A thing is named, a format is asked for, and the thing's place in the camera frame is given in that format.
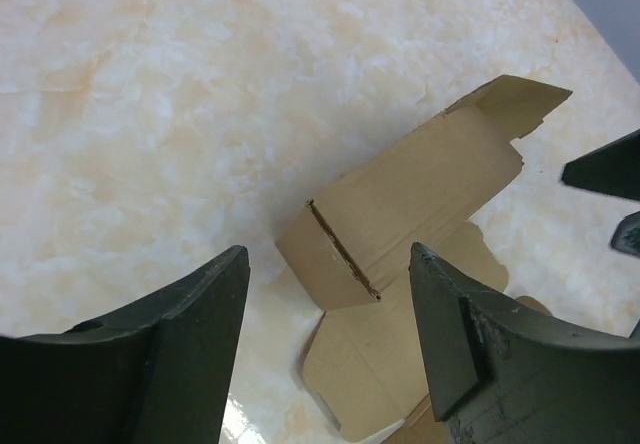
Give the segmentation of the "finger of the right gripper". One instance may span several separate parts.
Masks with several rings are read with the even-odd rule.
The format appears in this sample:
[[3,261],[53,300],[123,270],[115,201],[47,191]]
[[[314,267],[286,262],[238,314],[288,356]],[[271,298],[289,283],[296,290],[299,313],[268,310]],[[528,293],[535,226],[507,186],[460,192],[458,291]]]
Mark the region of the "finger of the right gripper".
[[567,163],[561,181],[590,192],[638,200],[639,158],[639,131],[635,131]]
[[620,253],[640,256],[640,213],[627,215],[620,221],[610,240],[610,248]]

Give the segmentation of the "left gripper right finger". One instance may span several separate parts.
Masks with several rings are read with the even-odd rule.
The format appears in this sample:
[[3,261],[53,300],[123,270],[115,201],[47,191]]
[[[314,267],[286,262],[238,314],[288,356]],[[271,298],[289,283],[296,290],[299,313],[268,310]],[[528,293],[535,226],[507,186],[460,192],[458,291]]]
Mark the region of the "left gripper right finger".
[[433,415],[450,442],[638,442],[638,340],[544,315],[421,243],[409,274]]

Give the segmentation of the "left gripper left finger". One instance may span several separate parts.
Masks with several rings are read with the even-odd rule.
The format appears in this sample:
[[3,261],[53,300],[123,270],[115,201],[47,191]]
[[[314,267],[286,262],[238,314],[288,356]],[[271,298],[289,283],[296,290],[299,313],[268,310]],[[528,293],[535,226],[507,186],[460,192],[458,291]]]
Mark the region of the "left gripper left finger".
[[61,334],[1,340],[5,443],[215,443],[250,280],[233,246]]

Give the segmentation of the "brown cardboard box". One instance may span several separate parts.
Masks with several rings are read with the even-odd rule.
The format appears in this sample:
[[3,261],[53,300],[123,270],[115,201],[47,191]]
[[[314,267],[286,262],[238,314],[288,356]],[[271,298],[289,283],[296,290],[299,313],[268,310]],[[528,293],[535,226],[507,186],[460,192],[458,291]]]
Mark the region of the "brown cardboard box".
[[507,270],[471,217],[521,172],[513,141],[569,95],[499,76],[327,185],[277,239],[323,313],[302,380],[346,441],[421,420],[429,398],[409,284],[411,246],[423,243],[504,290]]

